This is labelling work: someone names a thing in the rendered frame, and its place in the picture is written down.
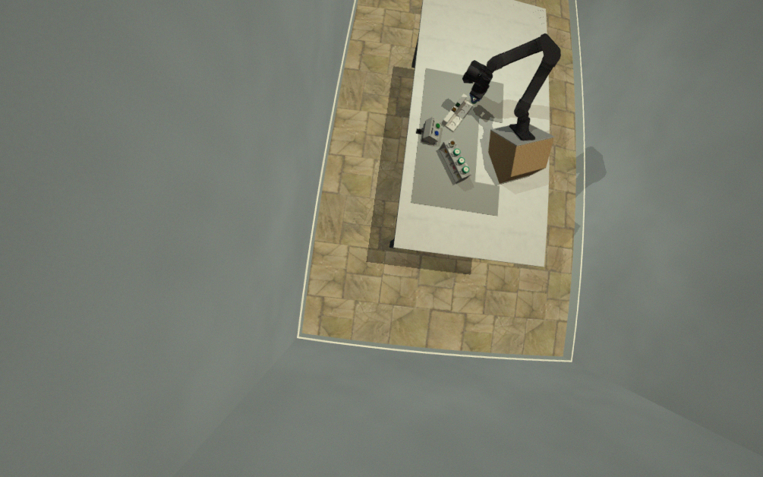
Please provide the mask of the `grey sloping control panel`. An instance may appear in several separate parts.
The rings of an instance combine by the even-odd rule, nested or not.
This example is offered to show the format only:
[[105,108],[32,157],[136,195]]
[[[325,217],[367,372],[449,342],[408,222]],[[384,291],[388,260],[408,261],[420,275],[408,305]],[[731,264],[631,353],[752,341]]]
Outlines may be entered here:
[[424,129],[417,129],[416,134],[423,132],[421,141],[426,144],[435,144],[435,142],[439,141],[441,123],[436,118],[431,117],[424,123]]

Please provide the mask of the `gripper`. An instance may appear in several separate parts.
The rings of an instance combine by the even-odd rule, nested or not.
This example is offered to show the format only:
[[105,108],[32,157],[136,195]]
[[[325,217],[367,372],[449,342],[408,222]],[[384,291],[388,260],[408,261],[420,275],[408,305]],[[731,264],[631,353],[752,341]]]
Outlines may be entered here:
[[[479,83],[478,83],[478,85],[479,85]],[[479,86],[480,86],[480,87],[479,87],[479,90],[478,90],[478,92],[477,92],[477,93],[476,93],[475,91],[473,91],[473,90],[471,90],[471,91],[470,91],[470,94],[471,94],[471,95],[470,95],[470,94],[469,94],[469,95],[470,95],[470,97],[471,97],[471,102],[472,102],[472,103],[476,103],[476,102],[478,102],[479,100],[481,100],[481,99],[482,99],[482,97],[484,96],[484,94],[486,93],[487,89],[489,88],[489,85],[488,85],[487,87],[482,87],[481,85],[479,85]],[[472,95],[473,95],[473,96],[472,96]],[[475,101],[473,101],[473,97],[474,97],[474,98],[476,98],[476,100],[475,100]]]

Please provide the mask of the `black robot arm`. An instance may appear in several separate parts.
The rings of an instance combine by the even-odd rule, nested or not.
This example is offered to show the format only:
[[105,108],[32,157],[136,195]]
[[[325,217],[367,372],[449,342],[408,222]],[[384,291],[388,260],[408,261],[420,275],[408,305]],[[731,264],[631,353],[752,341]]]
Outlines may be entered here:
[[515,135],[518,135],[521,141],[535,140],[535,136],[528,129],[531,120],[531,118],[528,117],[528,110],[531,108],[530,106],[534,101],[534,98],[546,81],[551,69],[553,69],[560,60],[560,48],[552,41],[553,39],[544,33],[540,37],[533,39],[533,41],[514,47],[514,49],[510,49],[499,55],[495,55],[495,57],[492,57],[487,62],[487,66],[474,60],[469,65],[462,78],[464,83],[473,84],[474,82],[472,90],[477,93],[480,87],[479,85],[482,87],[487,87],[489,85],[493,78],[493,71],[543,51],[544,57],[542,58],[542,63],[540,63],[534,77],[526,91],[523,93],[522,98],[518,101],[517,105],[515,105],[514,113],[515,116],[518,117],[517,124],[509,125],[510,129],[515,132]]

